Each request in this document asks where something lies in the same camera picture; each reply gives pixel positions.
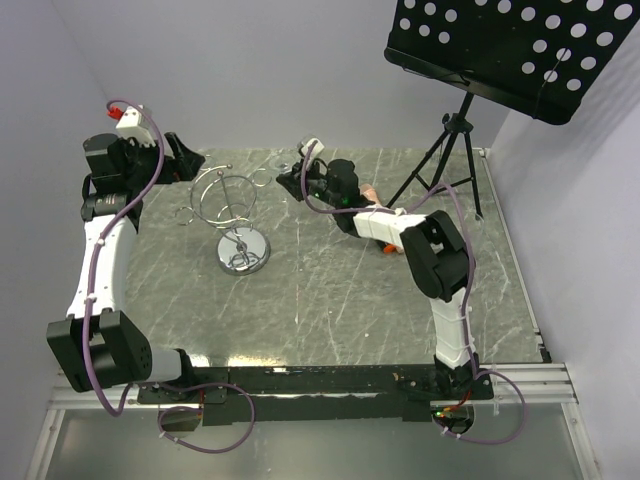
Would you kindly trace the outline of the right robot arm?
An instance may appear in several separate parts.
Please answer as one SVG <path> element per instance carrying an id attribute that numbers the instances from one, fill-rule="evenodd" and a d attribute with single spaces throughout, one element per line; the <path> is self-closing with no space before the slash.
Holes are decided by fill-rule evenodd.
<path id="1" fill-rule="evenodd" d="M 342 232 L 404 253 L 434 317 L 437 388 L 448 398 L 468 398 L 477 369 L 467 320 L 470 259 L 451 217 L 442 210 L 424 215 L 383 207 L 373 186 L 360 183 L 354 163 L 345 159 L 315 159 L 309 167 L 299 161 L 276 182 L 298 202 L 315 198 L 330 206 L 328 214 Z"/>

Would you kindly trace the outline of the chrome wine glass rack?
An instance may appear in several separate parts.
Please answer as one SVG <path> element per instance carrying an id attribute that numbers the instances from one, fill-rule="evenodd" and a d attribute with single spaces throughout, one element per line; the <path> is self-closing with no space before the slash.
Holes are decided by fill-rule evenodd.
<path id="1" fill-rule="evenodd" d="M 224 273 L 246 276 L 266 265 L 271 245 L 251 218 L 259 190 L 272 183 L 265 168 L 250 174 L 237 173 L 233 166 L 205 167 L 189 188 L 187 204 L 175 210 L 180 226 L 197 221 L 219 232 L 216 259 Z"/>

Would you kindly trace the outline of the clear wine glass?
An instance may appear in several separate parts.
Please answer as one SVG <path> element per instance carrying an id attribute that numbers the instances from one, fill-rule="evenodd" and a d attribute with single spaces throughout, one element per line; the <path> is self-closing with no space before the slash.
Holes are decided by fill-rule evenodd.
<path id="1" fill-rule="evenodd" d="M 292 167 L 300 161 L 300 156 L 293 151 L 279 151 L 271 155 L 269 165 L 276 173 L 286 173 L 292 170 Z"/>

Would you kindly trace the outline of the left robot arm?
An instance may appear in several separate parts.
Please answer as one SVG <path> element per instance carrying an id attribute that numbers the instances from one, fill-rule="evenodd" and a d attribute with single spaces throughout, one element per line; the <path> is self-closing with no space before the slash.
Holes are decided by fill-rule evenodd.
<path id="1" fill-rule="evenodd" d="M 149 183 L 191 181 L 204 162 L 173 132 L 164 135 L 171 149 L 105 133 L 83 143 L 90 168 L 82 187 L 81 218 L 85 252 L 76 294 L 64 320 L 47 327 L 47 343 L 77 392 L 91 390 L 84 362 L 82 328 L 89 328 L 88 351 L 102 388 L 139 382 L 161 383 L 176 402 L 193 397 L 197 377 L 182 349 L 150 345 L 125 313 L 129 258 L 143 206 L 126 206 Z"/>

